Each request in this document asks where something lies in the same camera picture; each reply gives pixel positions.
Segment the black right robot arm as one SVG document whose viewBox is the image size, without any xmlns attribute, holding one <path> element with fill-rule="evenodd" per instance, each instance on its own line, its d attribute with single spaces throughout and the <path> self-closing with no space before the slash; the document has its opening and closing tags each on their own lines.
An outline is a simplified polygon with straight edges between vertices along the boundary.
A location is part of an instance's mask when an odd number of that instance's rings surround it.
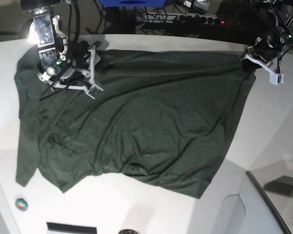
<svg viewBox="0 0 293 234">
<path fill-rule="evenodd" d="M 89 44 L 78 41 L 80 35 L 80 10 L 76 0 L 68 0 L 70 12 L 76 15 L 75 35 L 64 33 L 61 16 L 53 6 L 58 0 L 22 0 L 23 11 L 33 12 L 29 39 L 37 45 L 40 60 L 35 65 L 38 79 L 48 87 L 39 100 L 44 100 L 62 90 L 83 91 L 91 98 L 104 89 L 95 79 L 95 66 L 101 60 L 97 49 L 100 41 Z"/>
</svg>

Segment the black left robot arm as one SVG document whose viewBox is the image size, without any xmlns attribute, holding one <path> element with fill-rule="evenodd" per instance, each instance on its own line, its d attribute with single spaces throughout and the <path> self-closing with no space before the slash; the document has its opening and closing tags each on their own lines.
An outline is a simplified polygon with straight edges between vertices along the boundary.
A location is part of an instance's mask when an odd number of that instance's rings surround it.
<svg viewBox="0 0 293 234">
<path fill-rule="evenodd" d="M 244 70 L 263 68 L 273 85 L 284 82 L 281 61 L 293 49 L 290 4 L 289 0 L 247 0 L 235 13 L 239 26 L 254 36 L 254 44 L 241 57 Z"/>
</svg>

